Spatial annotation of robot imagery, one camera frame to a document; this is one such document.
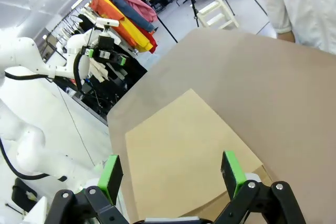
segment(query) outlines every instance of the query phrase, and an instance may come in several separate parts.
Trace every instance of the person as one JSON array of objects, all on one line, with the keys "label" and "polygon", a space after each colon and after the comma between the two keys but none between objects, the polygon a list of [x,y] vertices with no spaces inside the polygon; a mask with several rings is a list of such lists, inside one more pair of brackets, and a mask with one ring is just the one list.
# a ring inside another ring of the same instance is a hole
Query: person
[{"label": "person", "polygon": [[336,0],[264,0],[282,40],[336,54]]}]

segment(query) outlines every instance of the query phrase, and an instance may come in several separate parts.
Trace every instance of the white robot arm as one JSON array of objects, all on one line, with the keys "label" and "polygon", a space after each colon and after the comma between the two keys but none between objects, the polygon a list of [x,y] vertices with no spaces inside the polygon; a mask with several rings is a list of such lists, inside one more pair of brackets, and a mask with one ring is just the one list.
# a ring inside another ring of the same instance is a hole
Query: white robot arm
[{"label": "white robot arm", "polygon": [[[74,78],[74,61],[82,46],[88,40],[96,39],[98,33],[91,31],[73,35],[67,42],[66,66],[52,67],[43,62],[35,42],[30,38],[17,38],[6,43],[0,42],[0,87],[5,80],[5,70],[10,67],[23,66],[30,71],[54,78],[55,76]],[[79,61],[79,77],[83,79],[89,72],[90,60],[82,56]],[[0,99],[0,138],[18,141],[16,159],[20,168],[28,173],[46,173],[56,178],[66,176],[67,188],[78,191],[87,181],[99,178],[99,175],[67,155],[45,148],[43,131],[21,120]]]}]

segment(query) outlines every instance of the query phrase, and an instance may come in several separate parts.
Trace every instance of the screw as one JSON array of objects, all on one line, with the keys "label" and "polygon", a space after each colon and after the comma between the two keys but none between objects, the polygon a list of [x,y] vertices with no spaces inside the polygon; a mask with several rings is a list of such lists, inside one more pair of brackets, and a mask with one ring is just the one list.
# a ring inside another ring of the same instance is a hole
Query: screw
[{"label": "screw", "polygon": [[275,188],[277,188],[278,190],[282,190],[284,187],[282,184],[277,184]]},{"label": "screw", "polygon": [[248,187],[249,188],[255,188],[256,184],[254,182],[250,182],[250,183],[248,183]]}]

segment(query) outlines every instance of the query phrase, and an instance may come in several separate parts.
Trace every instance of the white stool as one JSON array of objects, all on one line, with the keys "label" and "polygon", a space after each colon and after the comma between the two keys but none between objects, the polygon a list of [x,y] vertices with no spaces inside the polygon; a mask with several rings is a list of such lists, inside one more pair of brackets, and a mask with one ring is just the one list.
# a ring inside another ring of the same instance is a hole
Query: white stool
[{"label": "white stool", "polygon": [[[206,21],[205,16],[217,9],[220,9],[222,12],[217,14],[212,19]],[[208,4],[207,6],[198,11],[197,17],[200,20],[203,27],[211,27],[212,25],[214,25],[215,23],[219,22],[222,19],[225,19],[226,22],[223,25],[221,25],[218,29],[223,29],[228,25],[230,25],[231,23],[234,23],[237,28],[239,27],[237,20],[233,16],[233,13],[223,2],[223,0],[215,0],[212,3]]]}]

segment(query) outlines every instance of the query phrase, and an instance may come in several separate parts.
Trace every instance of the beige tabletop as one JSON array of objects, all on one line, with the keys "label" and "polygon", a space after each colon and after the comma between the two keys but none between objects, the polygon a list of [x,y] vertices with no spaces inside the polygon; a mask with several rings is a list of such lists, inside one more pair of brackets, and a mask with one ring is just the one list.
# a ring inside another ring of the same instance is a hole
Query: beige tabletop
[{"label": "beige tabletop", "polygon": [[292,187],[307,223],[336,223],[336,58],[235,31],[189,33],[108,114],[135,221],[125,133],[193,89]]}]

